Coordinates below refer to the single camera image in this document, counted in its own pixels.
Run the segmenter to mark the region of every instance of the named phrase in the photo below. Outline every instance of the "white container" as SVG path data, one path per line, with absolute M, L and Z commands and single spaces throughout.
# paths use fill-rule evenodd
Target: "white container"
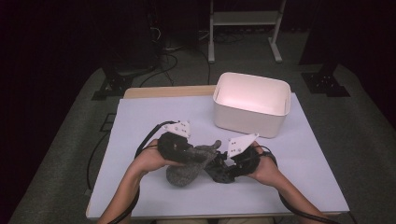
M 290 86 L 268 77 L 224 73 L 213 100 L 218 127 L 273 138 L 290 112 Z

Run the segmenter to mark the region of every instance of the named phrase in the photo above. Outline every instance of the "dark background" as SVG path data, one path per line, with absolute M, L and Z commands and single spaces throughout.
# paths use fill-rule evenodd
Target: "dark background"
M 101 67 L 100 55 L 104 49 L 109 52 L 112 51 L 109 46 L 113 46 L 117 51 L 117 38 L 104 41 L 101 35 L 108 35 L 105 28 L 98 33 L 96 25 L 103 27 L 106 21 L 92 23 L 92 15 L 95 18 L 95 13 L 106 11 L 96 6 L 90 14 L 86 3 L 1 2 L 2 222 L 7 222 L 18 205 L 83 84 Z M 167 27 L 165 32 L 207 29 L 208 0 L 169 0 L 166 4 L 168 14 L 163 13 L 156 21 Z M 270 9 L 277 4 L 277 1 L 264 4 L 263 1 L 218 0 L 215 9 L 251 10 L 257 6 Z M 191 27 L 177 23 L 174 17 L 185 16 L 180 12 L 192 10 L 194 5 L 198 8 L 194 12 L 198 19 Z M 364 89 L 396 127 L 392 100 L 396 96 L 394 11 L 390 1 L 289 0 L 281 30 L 295 32 L 311 28 L 301 63 L 323 63 L 329 53 L 333 55 L 358 76 Z M 118 23 L 121 30 L 128 22 Z

